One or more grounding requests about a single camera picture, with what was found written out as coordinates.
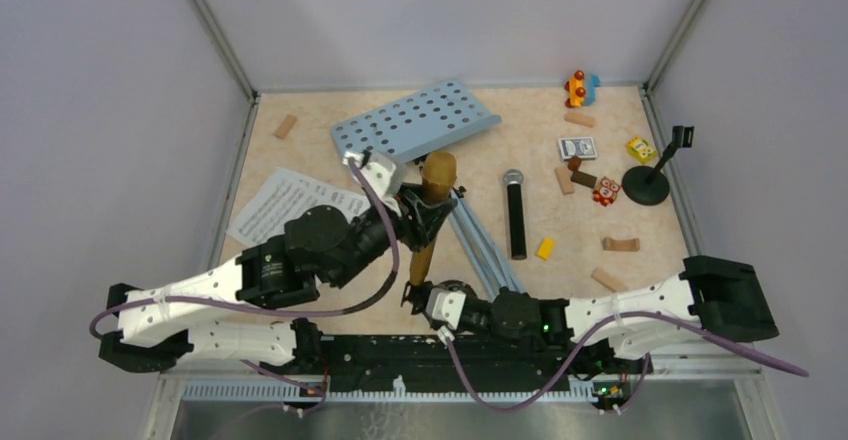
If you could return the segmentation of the gold microphone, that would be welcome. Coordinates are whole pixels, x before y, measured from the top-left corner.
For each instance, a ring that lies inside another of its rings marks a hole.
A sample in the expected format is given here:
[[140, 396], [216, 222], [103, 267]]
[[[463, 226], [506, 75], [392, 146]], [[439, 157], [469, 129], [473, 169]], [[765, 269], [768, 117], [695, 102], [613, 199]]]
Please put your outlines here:
[[427, 157], [420, 174], [425, 242], [410, 261], [409, 284], [412, 286], [421, 286], [429, 273], [438, 232], [451, 210], [450, 194], [457, 179], [457, 160], [450, 153], [434, 152]]

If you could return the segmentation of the silver black microphone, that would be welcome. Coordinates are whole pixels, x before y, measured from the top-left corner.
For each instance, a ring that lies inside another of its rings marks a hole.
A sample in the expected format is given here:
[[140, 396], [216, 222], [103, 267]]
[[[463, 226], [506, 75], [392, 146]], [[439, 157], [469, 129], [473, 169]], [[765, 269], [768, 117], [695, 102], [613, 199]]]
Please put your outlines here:
[[503, 183], [506, 188], [509, 250], [513, 260], [525, 260], [527, 258], [523, 181], [523, 173], [518, 169], [509, 169], [503, 175]]

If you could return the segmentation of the sheet music page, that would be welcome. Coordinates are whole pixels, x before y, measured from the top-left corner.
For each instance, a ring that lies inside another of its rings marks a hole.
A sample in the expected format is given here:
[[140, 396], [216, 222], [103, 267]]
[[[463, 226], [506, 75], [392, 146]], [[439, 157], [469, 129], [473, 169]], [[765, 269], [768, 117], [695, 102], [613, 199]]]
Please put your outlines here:
[[362, 193], [344, 190], [287, 168], [278, 167], [275, 174], [286, 180], [297, 180], [306, 187], [319, 204], [330, 205], [343, 212], [348, 220], [365, 212], [370, 207], [368, 198]]
[[281, 235], [286, 222], [303, 214], [310, 185], [300, 180], [269, 180], [231, 221], [227, 234], [246, 247]]

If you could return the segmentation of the black stand for gold microphone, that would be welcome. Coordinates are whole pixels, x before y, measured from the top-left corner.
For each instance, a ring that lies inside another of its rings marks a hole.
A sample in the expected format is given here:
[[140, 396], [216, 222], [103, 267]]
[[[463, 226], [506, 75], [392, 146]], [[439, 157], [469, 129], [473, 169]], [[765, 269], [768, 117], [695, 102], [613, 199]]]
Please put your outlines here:
[[625, 172], [621, 186], [630, 200], [643, 206], [655, 206], [668, 198], [670, 183], [662, 169], [679, 149], [692, 146], [694, 130], [694, 126], [674, 126], [671, 140], [655, 166], [640, 165]]

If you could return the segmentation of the black stand for silver microphone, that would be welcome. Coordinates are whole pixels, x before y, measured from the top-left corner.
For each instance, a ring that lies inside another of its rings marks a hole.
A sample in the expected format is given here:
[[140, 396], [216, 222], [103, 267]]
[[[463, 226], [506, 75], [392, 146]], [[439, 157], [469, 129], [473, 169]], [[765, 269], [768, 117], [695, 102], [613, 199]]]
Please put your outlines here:
[[464, 295], [477, 298], [477, 294], [474, 291], [473, 287], [468, 283], [465, 283], [460, 280], [446, 280], [437, 285], [435, 285], [431, 291], [431, 296], [436, 295], [441, 292], [461, 292]]

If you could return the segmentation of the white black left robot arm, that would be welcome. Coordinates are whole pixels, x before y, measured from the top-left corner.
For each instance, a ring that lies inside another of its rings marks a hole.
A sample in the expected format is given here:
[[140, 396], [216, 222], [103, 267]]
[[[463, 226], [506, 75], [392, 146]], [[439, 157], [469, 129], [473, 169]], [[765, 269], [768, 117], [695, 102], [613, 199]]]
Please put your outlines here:
[[319, 205], [287, 222], [281, 235], [248, 248], [192, 278], [142, 290], [110, 287], [105, 312], [115, 330], [98, 334], [98, 356], [131, 373], [163, 372], [198, 360], [246, 360], [288, 365], [308, 373], [319, 364], [321, 312], [294, 312], [328, 285], [341, 289], [385, 253], [392, 267], [381, 287], [330, 316], [363, 311], [392, 288], [399, 247], [419, 252], [432, 243], [455, 208], [452, 198], [427, 202], [420, 185], [404, 184], [387, 203], [380, 200], [347, 219]]

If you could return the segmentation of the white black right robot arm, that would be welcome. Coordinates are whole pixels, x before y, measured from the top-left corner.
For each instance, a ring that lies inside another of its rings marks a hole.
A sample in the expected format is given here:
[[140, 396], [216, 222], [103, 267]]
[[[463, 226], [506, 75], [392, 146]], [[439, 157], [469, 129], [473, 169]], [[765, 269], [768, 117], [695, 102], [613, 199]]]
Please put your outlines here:
[[696, 337], [730, 345], [778, 336], [753, 266], [705, 255], [683, 264], [666, 280], [607, 296], [538, 299], [503, 288], [482, 300], [425, 282], [406, 286], [404, 300], [435, 330], [538, 352], [586, 346], [589, 364], [600, 372]]

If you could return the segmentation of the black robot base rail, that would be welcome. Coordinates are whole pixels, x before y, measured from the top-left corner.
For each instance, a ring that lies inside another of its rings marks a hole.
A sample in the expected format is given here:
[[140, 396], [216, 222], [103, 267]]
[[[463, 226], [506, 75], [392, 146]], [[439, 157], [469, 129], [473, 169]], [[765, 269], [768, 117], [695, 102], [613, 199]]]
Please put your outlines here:
[[[455, 342], [464, 372], [480, 394], [533, 392], [559, 370], [570, 350], [535, 351], [527, 346], [463, 335]], [[274, 373], [294, 378], [328, 378], [329, 391], [383, 392], [401, 378], [412, 393], [463, 393], [465, 388], [447, 348], [434, 335], [337, 335], [320, 340], [318, 350], [283, 366], [262, 362]]]

